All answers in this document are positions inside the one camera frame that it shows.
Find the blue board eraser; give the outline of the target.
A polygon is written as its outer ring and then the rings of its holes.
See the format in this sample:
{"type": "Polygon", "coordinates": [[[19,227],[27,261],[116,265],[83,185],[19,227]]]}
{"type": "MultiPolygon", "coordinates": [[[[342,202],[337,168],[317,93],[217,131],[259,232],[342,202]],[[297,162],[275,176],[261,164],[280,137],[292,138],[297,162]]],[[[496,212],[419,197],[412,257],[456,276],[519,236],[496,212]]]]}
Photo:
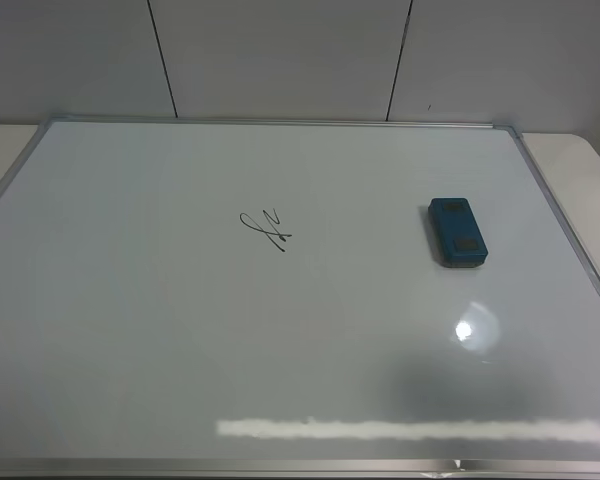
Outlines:
{"type": "Polygon", "coordinates": [[[441,256],[448,268],[477,268],[488,249],[466,198],[433,198],[428,216],[441,256]]]}

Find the white whiteboard aluminium frame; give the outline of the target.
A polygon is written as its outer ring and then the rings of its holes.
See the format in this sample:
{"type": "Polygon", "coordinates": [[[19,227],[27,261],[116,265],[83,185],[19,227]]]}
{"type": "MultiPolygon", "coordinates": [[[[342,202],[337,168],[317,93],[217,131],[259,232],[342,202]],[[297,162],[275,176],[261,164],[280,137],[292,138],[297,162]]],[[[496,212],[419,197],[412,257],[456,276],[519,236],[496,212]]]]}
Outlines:
{"type": "Polygon", "coordinates": [[[599,271],[510,128],[49,120],[0,180],[9,477],[600,479],[599,271]]]}

